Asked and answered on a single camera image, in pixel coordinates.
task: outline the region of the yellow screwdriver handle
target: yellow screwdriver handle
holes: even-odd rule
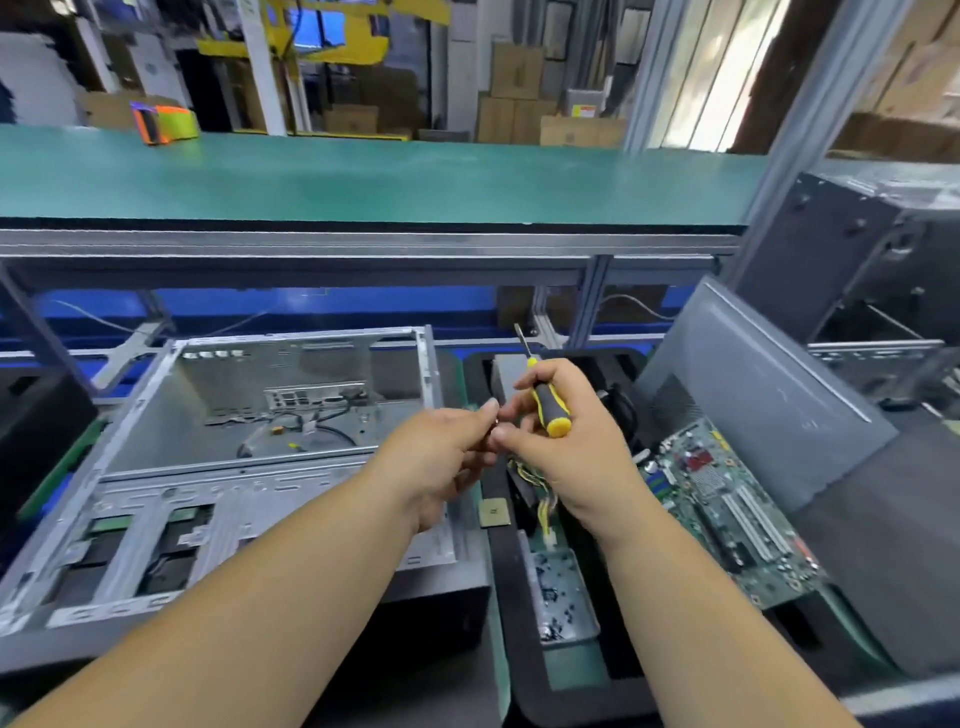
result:
[[[527,359],[528,368],[537,366],[538,363],[533,356]],[[557,394],[553,384],[538,382],[534,385],[533,395],[537,401],[537,414],[543,429],[550,437],[564,437],[573,423],[570,421],[570,410],[566,408],[566,403]]]

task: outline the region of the forearm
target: forearm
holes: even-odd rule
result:
[[[299,726],[416,527],[390,492],[354,477],[226,561],[16,728]]]
[[[684,728],[856,722],[649,493],[604,554],[664,722]]]

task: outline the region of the hand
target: hand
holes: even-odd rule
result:
[[[480,409],[425,409],[390,433],[363,469],[388,483],[416,514],[419,530],[436,525],[444,503],[473,485],[496,462],[485,440],[499,405]]]
[[[565,437],[550,439],[543,431],[530,390],[537,381],[552,382],[566,402],[573,427]],[[653,497],[620,428],[584,373],[566,359],[548,359],[528,369],[514,387],[525,391],[500,410],[491,448],[513,452],[539,468],[570,513],[601,544],[629,535],[636,527],[630,517]],[[509,424],[521,416],[519,428]]]

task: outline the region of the white cable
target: white cable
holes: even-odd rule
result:
[[[271,306],[270,308],[264,308],[262,311],[259,311],[258,313],[254,313],[252,316],[248,316],[246,319],[240,319],[240,321],[236,322],[235,324],[230,324],[228,327],[218,328],[216,331],[211,331],[210,333],[202,333],[200,334],[200,336],[202,337],[216,336],[217,334],[220,334],[220,333],[227,333],[228,331],[233,331],[235,328],[242,327],[244,324],[252,321],[253,319],[258,319],[261,316],[265,316],[266,314],[270,313],[273,310],[274,310],[273,306]]]
[[[119,329],[119,330],[121,330],[121,331],[125,331],[126,333],[134,333],[134,329],[132,329],[132,328],[127,328],[127,327],[122,327],[122,326],[120,326],[119,324],[114,324],[112,321],[108,321],[107,319],[102,319],[102,318],[100,318],[99,316],[97,316],[96,314],[92,314],[92,313],[90,313],[89,311],[87,311],[85,308],[80,308],[78,305],[76,305],[76,304],[74,304],[74,303],[69,303],[69,302],[67,302],[67,301],[61,301],[60,299],[50,299],[50,301],[51,301],[52,303],[59,303],[60,305],[65,305],[67,308],[72,308],[73,310],[77,311],[78,313],[83,314],[86,318],[88,318],[88,319],[90,319],[90,320],[92,320],[92,321],[96,321],[98,324],[103,324],[105,327],[117,328],[117,329]]]
[[[648,306],[646,303],[644,303],[640,299],[634,298],[628,293],[610,294],[607,298],[602,299],[600,301],[600,305],[603,305],[604,303],[606,303],[607,301],[611,301],[612,299],[626,299],[627,301],[633,301],[634,303],[636,303],[636,305],[638,305],[644,311],[649,313],[651,316],[656,316],[658,319],[661,319],[662,321],[674,321],[677,318],[676,316],[663,316],[662,314],[657,313],[657,311],[655,311],[653,308]]]

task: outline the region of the green circuit board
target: green circuit board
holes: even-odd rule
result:
[[[707,418],[660,445],[641,469],[663,507],[758,609],[815,591],[823,568]]]

